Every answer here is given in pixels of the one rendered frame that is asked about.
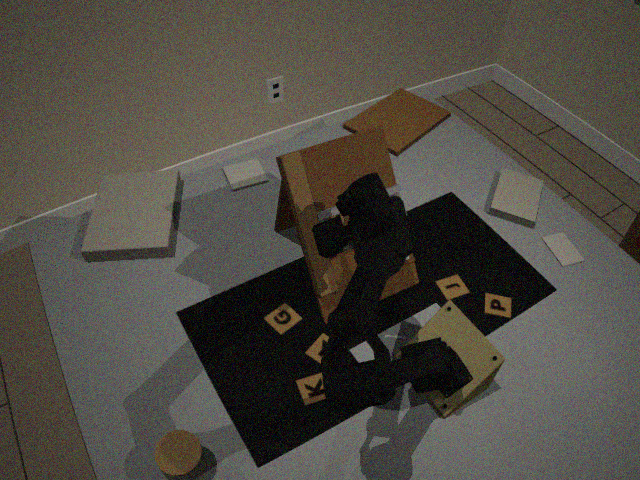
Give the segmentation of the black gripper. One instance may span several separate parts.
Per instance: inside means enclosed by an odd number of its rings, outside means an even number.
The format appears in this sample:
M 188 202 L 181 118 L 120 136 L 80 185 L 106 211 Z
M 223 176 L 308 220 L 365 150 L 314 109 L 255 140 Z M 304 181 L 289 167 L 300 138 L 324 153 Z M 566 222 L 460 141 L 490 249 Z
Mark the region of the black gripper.
M 407 216 L 403 200 L 399 196 L 391 196 L 394 203 L 393 211 L 407 223 Z M 348 221 L 349 228 L 341 227 L 339 217 L 335 217 L 313 226 L 312 231 L 319 255 L 328 258 L 343 252 L 343 247 L 354 237 L 353 226 Z M 346 237 L 347 236 L 347 237 Z

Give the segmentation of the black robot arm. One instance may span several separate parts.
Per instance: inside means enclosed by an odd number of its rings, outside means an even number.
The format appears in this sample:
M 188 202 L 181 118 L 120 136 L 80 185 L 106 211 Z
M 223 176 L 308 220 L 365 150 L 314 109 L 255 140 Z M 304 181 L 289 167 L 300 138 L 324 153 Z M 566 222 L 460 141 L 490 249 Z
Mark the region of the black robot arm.
M 339 212 L 354 225 L 357 268 L 328 317 L 329 339 L 321 358 L 327 400 L 337 411 L 383 405 L 396 396 L 395 388 L 409 382 L 416 393 L 439 390 L 449 398 L 473 377 L 445 341 L 435 338 L 402 346 L 401 358 L 391 361 L 388 348 L 374 332 L 373 315 L 388 279 L 415 251 L 379 174 L 360 177 L 337 198 Z M 368 239 L 363 240 L 365 236 Z M 361 334 L 373 349 L 374 360 L 339 367 L 346 338 Z

